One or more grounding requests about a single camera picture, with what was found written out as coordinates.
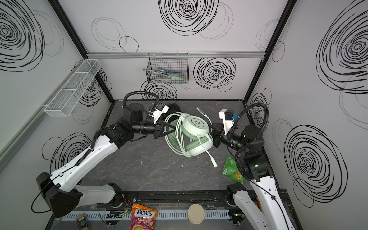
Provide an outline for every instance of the candy bag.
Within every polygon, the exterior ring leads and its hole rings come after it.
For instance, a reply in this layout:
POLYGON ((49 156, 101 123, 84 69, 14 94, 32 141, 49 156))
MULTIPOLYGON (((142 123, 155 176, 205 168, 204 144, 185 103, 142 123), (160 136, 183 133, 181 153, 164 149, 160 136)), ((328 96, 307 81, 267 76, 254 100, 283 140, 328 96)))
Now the candy bag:
POLYGON ((133 204, 129 230, 153 230, 157 214, 154 208, 133 204))
POLYGON ((245 178, 240 174, 235 161, 231 156, 227 156, 222 174, 239 183, 243 183, 245 181, 245 178))

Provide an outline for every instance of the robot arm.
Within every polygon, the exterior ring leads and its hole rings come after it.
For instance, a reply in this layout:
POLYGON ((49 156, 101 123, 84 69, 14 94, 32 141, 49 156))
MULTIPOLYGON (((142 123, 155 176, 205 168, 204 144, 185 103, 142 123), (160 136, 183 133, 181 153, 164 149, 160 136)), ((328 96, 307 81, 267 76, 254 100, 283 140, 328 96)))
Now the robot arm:
POLYGON ((113 207, 120 206, 123 194, 116 184, 80 186, 78 182, 105 157, 132 140, 135 133, 153 134, 157 139, 174 132, 174 126, 158 119, 167 109, 166 105, 157 103, 151 114, 152 118, 142 121, 143 105, 131 103, 125 106, 123 117, 109 127, 96 132, 93 146, 88 147, 51 174, 41 173, 36 179, 40 194, 55 217, 62 217, 76 207, 88 204, 110 203, 113 207), (171 127, 174 130, 165 131, 165 127, 171 127))
MULTIPOLYGON (((218 148, 221 143, 224 143, 237 150, 235 161, 238 162, 239 172, 250 182, 256 192, 263 213, 254 204, 243 186, 228 186, 230 194, 228 202, 236 204, 244 212, 254 229, 293 229, 277 192, 273 171, 262 150, 265 143, 262 137, 265 125, 262 126, 263 128, 248 125, 241 135, 234 133, 234 130, 237 129, 236 119, 239 120, 247 110, 254 106, 250 105, 239 116, 234 115, 233 110, 221 110, 219 117, 223 120, 223 124, 213 124, 211 128, 215 147, 218 148)), ((267 124, 267 122, 268 111, 265 113, 263 123, 267 124)))

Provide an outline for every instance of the white wire basket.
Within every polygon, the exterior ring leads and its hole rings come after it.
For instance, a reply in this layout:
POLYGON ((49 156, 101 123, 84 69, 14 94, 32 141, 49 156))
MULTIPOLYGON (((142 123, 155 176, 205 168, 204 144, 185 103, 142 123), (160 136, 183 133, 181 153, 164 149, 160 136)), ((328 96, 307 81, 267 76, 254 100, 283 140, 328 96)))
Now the white wire basket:
POLYGON ((46 106, 50 117, 68 117, 100 70, 97 59, 86 59, 65 82, 60 91, 46 106))

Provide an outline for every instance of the headphones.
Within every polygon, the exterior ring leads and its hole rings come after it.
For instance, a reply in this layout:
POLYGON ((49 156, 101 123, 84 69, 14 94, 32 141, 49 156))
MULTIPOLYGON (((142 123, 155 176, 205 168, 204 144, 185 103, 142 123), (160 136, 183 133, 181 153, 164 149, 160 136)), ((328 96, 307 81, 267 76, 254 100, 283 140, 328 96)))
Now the headphones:
POLYGON ((213 139, 209 133, 209 126, 205 120, 200 117, 186 113, 173 113, 166 117, 166 120, 172 116, 179 117, 170 124, 175 126, 175 132, 165 136, 169 147, 179 155, 191 157, 197 156, 203 152, 207 152, 211 157, 214 167, 217 164, 208 150, 213 146, 213 139), (190 143, 184 146, 184 136, 189 137, 190 143))

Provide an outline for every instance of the barcode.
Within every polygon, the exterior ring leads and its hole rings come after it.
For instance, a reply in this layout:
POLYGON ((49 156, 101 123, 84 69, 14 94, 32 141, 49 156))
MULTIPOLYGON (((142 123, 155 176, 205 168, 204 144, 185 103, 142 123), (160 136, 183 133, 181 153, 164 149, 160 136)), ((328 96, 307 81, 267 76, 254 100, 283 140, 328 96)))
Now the barcode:
POLYGON ((228 169, 229 167, 226 167, 225 168, 225 170, 224 170, 224 172, 222 173, 223 175, 226 175, 226 173, 227 173, 227 169, 228 169))

